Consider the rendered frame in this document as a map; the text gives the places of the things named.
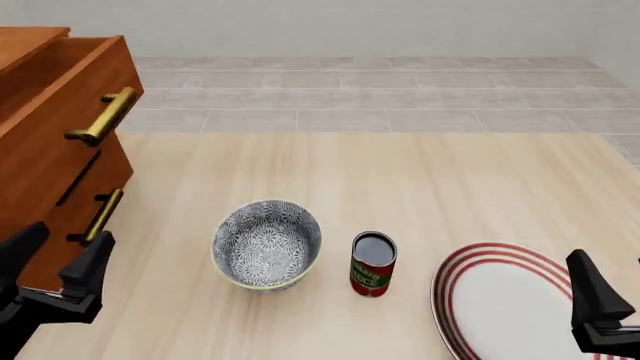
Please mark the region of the white plate with red rings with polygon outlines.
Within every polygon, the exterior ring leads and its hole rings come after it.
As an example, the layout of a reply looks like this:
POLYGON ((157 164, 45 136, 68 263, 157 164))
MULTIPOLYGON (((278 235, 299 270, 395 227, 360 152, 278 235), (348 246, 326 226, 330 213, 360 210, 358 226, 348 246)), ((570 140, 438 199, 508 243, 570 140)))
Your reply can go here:
POLYGON ((568 270, 538 251, 501 242, 447 255, 431 282, 431 309, 454 360, 640 360, 584 352, 571 332, 568 270))

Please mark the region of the wooden cabinet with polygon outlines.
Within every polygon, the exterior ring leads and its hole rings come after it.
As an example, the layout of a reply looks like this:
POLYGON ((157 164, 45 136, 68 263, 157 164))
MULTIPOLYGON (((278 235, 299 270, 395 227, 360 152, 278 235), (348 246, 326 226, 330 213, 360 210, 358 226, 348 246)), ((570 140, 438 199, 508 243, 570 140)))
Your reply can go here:
POLYGON ((0 27, 0 77, 62 38, 80 37, 71 36, 66 27, 0 27))

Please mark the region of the open wooden drawer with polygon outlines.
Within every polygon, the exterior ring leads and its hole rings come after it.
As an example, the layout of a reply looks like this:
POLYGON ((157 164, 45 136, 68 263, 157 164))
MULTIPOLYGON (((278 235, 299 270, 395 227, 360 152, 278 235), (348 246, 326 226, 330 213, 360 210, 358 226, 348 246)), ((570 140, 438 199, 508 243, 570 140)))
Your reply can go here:
POLYGON ((0 77, 0 170, 61 152, 64 131, 88 128, 107 106, 101 96, 124 87, 137 90, 136 102, 144 92, 121 36, 62 38, 0 77))

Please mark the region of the blue patterned bowl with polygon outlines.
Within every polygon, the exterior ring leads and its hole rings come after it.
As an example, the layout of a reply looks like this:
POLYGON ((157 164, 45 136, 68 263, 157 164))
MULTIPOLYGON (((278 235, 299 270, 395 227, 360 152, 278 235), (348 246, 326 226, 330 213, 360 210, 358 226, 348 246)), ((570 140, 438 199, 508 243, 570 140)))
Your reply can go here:
POLYGON ((298 284, 316 263, 322 233, 304 207, 258 200, 231 212, 211 242, 223 278, 253 293, 277 293, 298 284))

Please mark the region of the red tomato sauce tin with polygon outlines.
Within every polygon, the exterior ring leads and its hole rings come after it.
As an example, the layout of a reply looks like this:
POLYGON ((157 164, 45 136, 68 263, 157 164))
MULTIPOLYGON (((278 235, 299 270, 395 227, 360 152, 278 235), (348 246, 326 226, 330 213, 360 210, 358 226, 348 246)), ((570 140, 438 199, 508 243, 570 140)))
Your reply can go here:
POLYGON ((395 242, 384 233, 366 231, 352 243, 350 284, 361 296, 383 296, 391 281, 397 260, 395 242))

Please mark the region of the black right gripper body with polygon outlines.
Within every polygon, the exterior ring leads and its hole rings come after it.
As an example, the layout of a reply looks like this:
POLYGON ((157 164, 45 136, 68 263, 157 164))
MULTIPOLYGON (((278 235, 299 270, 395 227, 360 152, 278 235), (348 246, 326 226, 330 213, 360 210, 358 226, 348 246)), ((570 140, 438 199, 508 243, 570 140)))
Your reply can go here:
POLYGON ((571 320, 572 335, 583 353, 640 355, 640 326, 619 322, 580 323, 571 320))

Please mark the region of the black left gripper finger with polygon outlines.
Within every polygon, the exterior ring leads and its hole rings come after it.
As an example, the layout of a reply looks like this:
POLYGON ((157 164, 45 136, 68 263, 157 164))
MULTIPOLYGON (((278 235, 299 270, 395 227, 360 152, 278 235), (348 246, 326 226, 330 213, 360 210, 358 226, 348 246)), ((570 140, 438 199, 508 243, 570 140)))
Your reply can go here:
POLYGON ((112 233, 98 233, 83 254, 58 272, 63 283, 62 295, 74 299, 84 299, 86 296, 101 299, 106 266, 114 245, 112 233))
POLYGON ((0 242, 0 287, 16 284, 20 273, 41 248, 49 233, 46 224, 37 221, 0 242))

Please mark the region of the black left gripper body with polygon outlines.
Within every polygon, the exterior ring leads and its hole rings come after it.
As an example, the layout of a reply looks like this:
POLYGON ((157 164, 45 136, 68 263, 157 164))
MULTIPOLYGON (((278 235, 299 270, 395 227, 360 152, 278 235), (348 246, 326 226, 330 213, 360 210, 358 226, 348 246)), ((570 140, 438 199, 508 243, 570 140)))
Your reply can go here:
POLYGON ((0 285, 0 360, 14 360, 39 326, 93 323, 102 309, 102 286, 62 293, 0 285))

